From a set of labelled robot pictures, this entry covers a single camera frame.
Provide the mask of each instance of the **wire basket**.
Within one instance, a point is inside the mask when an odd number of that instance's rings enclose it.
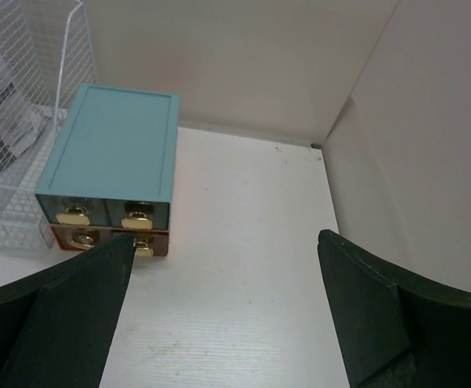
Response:
[[[52,246],[34,188],[82,83],[95,83],[84,4],[0,0],[0,247]]]

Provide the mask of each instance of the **teal drawer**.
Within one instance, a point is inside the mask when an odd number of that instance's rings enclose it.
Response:
[[[130,230],[168,230],[169,204],[106,200],[111,226]]]
[[[143,212],[126,210],[142,202],[152,229],[168,230],[178,115],[177,95],[81,86],[35,190],[49,222],[123,228],[131,217],[148,229],[134,219]]]
[[[109,226],[106,206],[96,198],[38,195],[48,222],[72,226]]]

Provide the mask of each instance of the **gold drawer handle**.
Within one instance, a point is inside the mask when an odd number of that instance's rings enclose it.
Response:
[[[135,241],[135,256],[136,257],[153,257],[154,251],[149,248],[149,243],[146,241]]]
[[[85,234],[78,234],[72,236],[72,239],[68,242],[72,247],[77,249],[82,249],[87,251],[95,246],[95,240],[90,237],[86,236]]]
[[[56,214],[57,222],[63,225],[88,226],[90,218],[86,215],[86,209],[71,206],[64,213]]]
[[[131,212],[128,217],[122,219],[122,227],[125,229],[151,230],[153,229],[153,222],[145,213]]]

